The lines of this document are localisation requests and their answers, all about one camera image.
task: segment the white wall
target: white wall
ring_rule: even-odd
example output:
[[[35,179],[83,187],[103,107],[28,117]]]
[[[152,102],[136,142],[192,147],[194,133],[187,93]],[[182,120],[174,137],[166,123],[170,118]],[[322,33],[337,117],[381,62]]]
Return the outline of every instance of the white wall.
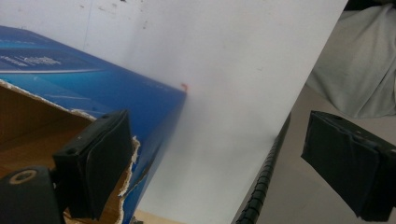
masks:
[[[140,209],[228,223],[347,0],[2,0],[38,32],[189,98]]]

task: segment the blue box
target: blue box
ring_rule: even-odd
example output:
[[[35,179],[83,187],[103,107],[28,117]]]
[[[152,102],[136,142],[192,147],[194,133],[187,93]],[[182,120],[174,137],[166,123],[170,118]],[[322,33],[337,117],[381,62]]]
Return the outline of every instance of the blue box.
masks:
[[[119,220],[119,223],[130,223],[161,159],[166,141],[175,128],[185,92],[42,35],[4,26],[0,26],[0,86],[0,89],[9,89],[33,98],[38,104],[50,105],[52,109],[85,120],[94,120],[114,110],[130,111],[132,138],[140,148],[132,158],[132,176],[125,182],[127,186],[120,194],[122,209]],[[3,99],[0,104],[16,104],[18,101]],[[23,103],[18,104],[14,106],[16,109],[29,113],[30,108],[23,107]],[[11,114],[7,115],[8,105],[0,106],[4,108],[0,109],[0,128],[13,132],[9,127],[2,126],[1,122],[3,117],[3,122],[7,123],[6,118],[12,118],[14,112],[8,110]],[[41,112],[36,112],[36,115],[26,119],[26,124],[15,123],[29,129],[35,118],[49,118],[48,122],[56,120],[52,115],[40,116]],[[7,130],[0,130],[0,140],[1,133],[6,134]],[[21,136],[27,131],[16,133]],[[16,136],[4,137],[3,143],[13,137]]]

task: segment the torn cardboard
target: torn cardboard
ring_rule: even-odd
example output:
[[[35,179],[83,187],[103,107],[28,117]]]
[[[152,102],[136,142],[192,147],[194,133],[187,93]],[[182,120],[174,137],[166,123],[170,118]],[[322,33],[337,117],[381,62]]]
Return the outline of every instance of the torn cardboard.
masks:
[[[52,153],[93,120],[128,109],[131,137],[140,147],[100,222],[129,223],[184,99],[183,91],[44,36],[0,26],[0,176],[27,165],[53,167]]]

